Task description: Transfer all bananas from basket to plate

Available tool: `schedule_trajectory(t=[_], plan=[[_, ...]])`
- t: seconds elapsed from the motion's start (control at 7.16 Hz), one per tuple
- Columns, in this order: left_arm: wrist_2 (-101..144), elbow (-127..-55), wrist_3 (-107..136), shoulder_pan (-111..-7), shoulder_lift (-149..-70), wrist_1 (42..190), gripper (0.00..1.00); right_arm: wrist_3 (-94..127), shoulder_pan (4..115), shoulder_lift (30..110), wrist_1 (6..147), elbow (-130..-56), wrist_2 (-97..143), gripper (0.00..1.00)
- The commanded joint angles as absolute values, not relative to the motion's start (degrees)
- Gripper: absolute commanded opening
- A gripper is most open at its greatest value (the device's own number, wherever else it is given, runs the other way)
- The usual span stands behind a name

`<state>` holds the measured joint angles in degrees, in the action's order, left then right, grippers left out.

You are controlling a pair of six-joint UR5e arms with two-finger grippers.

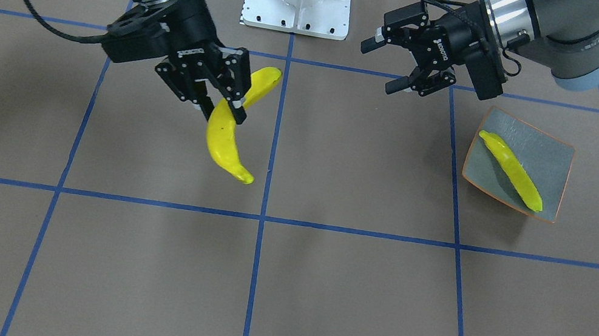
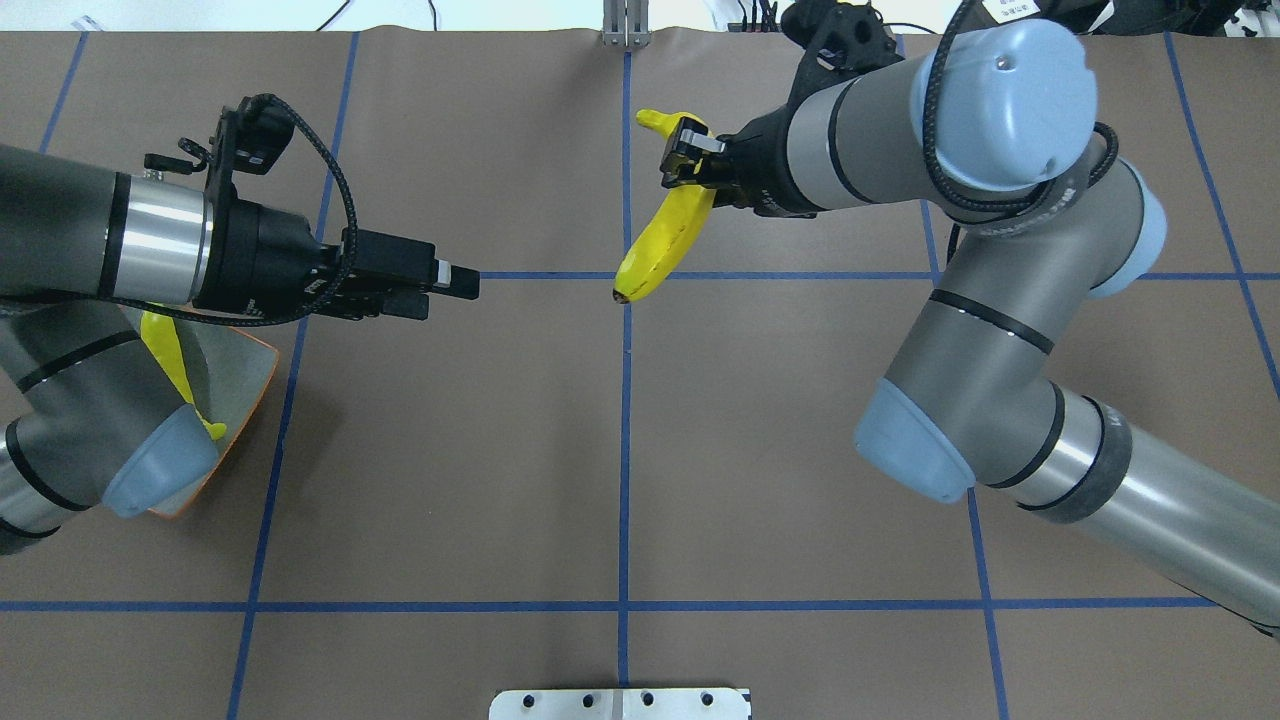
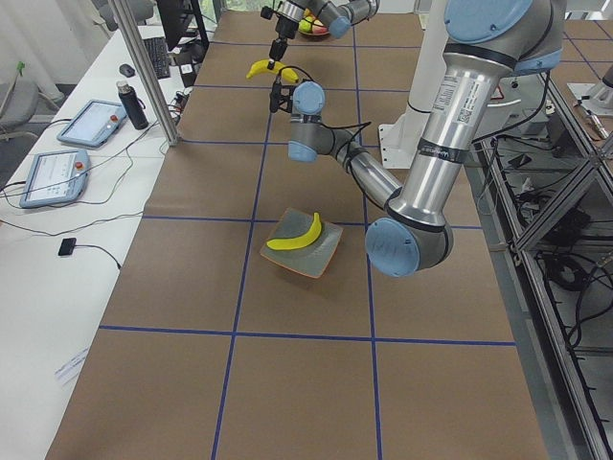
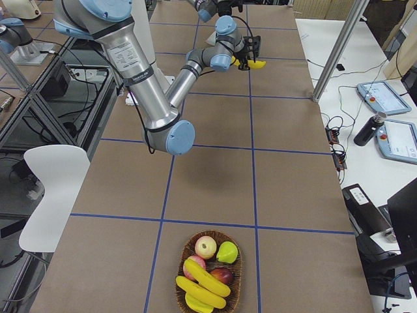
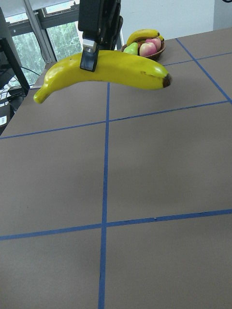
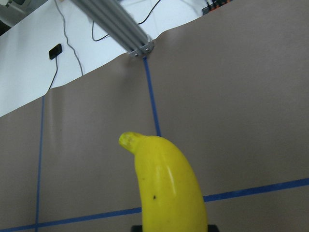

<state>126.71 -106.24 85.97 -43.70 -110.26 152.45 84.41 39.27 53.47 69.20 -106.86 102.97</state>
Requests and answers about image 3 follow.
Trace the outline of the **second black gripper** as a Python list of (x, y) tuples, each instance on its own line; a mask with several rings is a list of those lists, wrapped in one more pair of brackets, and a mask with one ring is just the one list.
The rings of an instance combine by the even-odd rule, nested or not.
[(299, 22), (287, 18), (285, 16), (279, 16), (275, 31), (278, 34), (278, 39), (274, 39), (271, 43), (269, 51), (269, 60), (267, 68), (273, 70), (275, 64), (282, 60), (287, 48), (287, 41), (293, 39), (299, 28)]

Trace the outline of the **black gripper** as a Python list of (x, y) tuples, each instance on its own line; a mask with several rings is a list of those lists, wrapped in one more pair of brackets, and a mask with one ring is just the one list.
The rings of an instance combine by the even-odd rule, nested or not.
[(280, 79), (275, 79), (269, 94), (269, 111), (271, 113), (278, 111), (291, 113), (294, 90), (294, 84), (283, 84)]

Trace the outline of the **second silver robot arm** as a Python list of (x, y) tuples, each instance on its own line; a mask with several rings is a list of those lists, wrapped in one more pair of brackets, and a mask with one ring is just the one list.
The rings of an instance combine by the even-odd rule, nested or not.
[(306, 10), (319, 19), (334, 38), (342, 37), (351, 26), (376, 15), (379, 2), (375, 0), (348, 1), (335, 5), (325, 0), (279, 1), (273, 7), (278, 22), (275, 28), (279, 38), (293, 39)]

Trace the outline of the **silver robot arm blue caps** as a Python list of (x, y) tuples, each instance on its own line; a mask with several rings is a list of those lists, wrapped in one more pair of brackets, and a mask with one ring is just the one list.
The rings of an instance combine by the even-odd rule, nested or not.
[(273, 83), (270, 111), (291, 116), (289, 157), (333, 157), (385, 212), (366, 233), (367, 253), (380, 272), (409, 276), (447, 258), (453, 235), (443, 208), (490, 98), (503, 78), (546, 74), (557, 66), (565, 11), (562, 1), (448, 1), (430, 15), (428, 31), (443, 33), (445, 71), (404, 182), (386, 172), (353, 132), (324, 124), (320, 84)]

